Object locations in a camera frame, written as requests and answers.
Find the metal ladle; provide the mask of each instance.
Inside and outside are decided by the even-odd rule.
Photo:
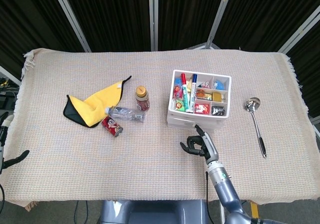
[[[267,157],[267,152],[265,151],[266,147],[264,145],[264,141],[262,140],[262,137],[261,137],[261,134],[260,134],[260,131],[259,131],[259,127],[258,127],[258,124],[257,124],[257,121],[256,121],[256,117],[255,117],[255,114],[254,114],[254,111],[256,111],[260,106],[260,99],[257,98],[257,97],[253,97],[253,98],[250,98],[247,102],[246,102],[246,109],[249,111],[249,113],[252,115],[252,118],[253,118],[253,122],[255,124],[255,130],[256,130],[256,135],[258,137],[258,142],[259,142],[259,146],[260,146],[260,150],[261,150],[261,153],[262,153],[262,156],[264,158]]]

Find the woven tablecloth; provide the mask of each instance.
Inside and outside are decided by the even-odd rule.
[[[320,195],[315,134],[286,55],[36,49],[27,59],[4,157],[26,149],[30,154],[0,176],[8,201],[25,206],[48,200],[205,198],[205,160],[186,154],[179,145],[196,132],[166,123],[174,69],[232,77],[230,116],[210,135],[241,199],[263,204]],[[101,125],[86,128],[63,116],[67,94],[84,100],[130,75],[119,105],[136,108],[135,89],[146,86],[150,110],[144,123],[118,121],[124,131],[114,138]],[[250,97],[261,100],[255,116],[267,159],[244,109]],[[217,199],[212,186],[209,196]]]

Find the yellow microfiber cloth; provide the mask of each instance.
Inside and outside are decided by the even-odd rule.
[[[85,127],[96,127],[106,117],[104,109],[119,103],[123,93],[123,85],[126,80],[119,81],[109,87],[100,90],[84,101],[74,96],[67,95],[67,103],[63,115]]]

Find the soda can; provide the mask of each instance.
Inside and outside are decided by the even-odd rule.
[[[124,129],[119,126],[110,116],[107,116],[102,121],[102,126],[104,126],[114,137],[117,137]]]

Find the marker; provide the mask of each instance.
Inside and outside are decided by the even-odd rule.
[[[197,75],[193,74],[192,75],[192,86],[191,86],[191,94],[190,94],[190,108],[189,108],[189,112],[193,113],[194,111],[194,107],[195,107],[195,101],[196,101],[196,88],[197,88]]]
[[[186,75],[185,75],[185,73],[182,73],[181,74],[181,81],[182,81],[182,93],[183,93],[183,104],[184,104],[184,111],[185,112],[189,112],[189,102],[188,102],[188,92],[187,92],[187,81],[186,81]]]

